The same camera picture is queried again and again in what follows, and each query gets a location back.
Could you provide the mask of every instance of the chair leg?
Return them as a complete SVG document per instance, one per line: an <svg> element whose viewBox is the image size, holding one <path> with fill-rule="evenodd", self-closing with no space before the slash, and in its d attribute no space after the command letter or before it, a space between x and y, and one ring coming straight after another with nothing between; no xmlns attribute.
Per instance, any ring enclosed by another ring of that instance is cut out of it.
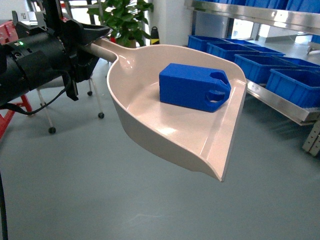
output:
<svg viewBox="0 0 320 240"><path fill-rule="evenodd" d="M45 103L44 98L42 97L42 94L41 94L40 90L37 88L36 91L38 93L38 96L39 96L39 99L40 99L40 102L41 102L41 106L45 105L46 103ZM46 107L44 108L44 112L45 112L45 115L46 115L46 117L47 117L47 119L49 121L49 124L50 124L50 128L48 129L48 132L50 134L55 134L56 133L56 128L54 127L54 124L51 121L51 118L49 116L49 112L48 112Z"/></svg>
<svg viewBox="0 0 320 240"><path fill-rule="evenodd" d="M91 78L89 79L89 91L87 92L88 96L92 96L92 88L91 88Z"/></svg>
<svg viewBox="0 0 320 240"><path fill-rule="evenodd" d="M95 93L96 100L97 100L97 102L98 102L98 106L99 106L99 110L100 110L100 112L99 112L99 114L98 114L98 117L99 117L100 119L103 119L103 118L105 117L105 114L104 114L104 112L103 112L103 110L102 110L102 105L101 105L100 97L99 97L99 94L98 94L97 86L96 86L94 80L93 80L91 77L90 77L90 79L89 79L89 83L90 83L90 82L92 82L93 89L94 89L94 93Z"/></svg>

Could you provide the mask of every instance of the blue block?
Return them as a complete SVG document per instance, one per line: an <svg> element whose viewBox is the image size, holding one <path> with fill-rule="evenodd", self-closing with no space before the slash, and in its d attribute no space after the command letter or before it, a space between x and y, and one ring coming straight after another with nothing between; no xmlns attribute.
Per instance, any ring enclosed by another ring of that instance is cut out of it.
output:
<svg viewBox="0 0 320 240"><path fill-rule="evenodd" d="M223 70L170 63L159 74L162 103L213 113L230 96Z"/></svg>

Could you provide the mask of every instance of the hole in blue block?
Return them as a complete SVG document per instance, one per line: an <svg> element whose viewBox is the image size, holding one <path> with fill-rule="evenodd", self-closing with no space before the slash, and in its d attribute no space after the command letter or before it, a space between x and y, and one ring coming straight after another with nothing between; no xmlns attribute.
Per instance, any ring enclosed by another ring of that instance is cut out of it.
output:
<svg viewBox="0 0 320 240"><path fill-rule="evenodd" d="M225 85L228 85L229 83L227 76L219 71L210 73L210 77L213 79L221 80Z"/></svg>
<svg viewBox="0 0 320 240"><path fill-rule="evenodd" d="M206 93L206 99L211 103L217 103L223 99L225 99L225 93L221 91L213 91L210 90Z"/></svg>

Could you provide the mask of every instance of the chair caster wheel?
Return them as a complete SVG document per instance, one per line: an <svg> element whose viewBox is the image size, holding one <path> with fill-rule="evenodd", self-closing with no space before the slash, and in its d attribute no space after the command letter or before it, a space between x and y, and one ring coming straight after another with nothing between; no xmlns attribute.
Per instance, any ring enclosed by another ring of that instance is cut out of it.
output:
<svg viewBox="0 0 320 240"><path fill-rule="evenodd" d="M103 112L99 112L98 118L103 119L105 117L105 114Z"/></svg>
<svg viewBox="0 0 320 240"><path fill-rule="evenodd" d="M56 133L56 128L53 126L53 127L50 127L49 129L48 129L48 132L50 133L50 134L55 134Z"/></svg>

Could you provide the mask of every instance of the dustpan handle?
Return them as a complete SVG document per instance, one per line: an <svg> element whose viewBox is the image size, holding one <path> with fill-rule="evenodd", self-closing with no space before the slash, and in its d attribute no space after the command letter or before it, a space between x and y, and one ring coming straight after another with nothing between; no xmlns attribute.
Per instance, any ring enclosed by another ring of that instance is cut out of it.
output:
<svg viewBox="0 0 320 240"><path fill-rule="evenodd" d="M115 44L107 39L98 39L91 44L81 47L84 51L109 62L115 62L118 55L126 56L130 49Z"/></svg>

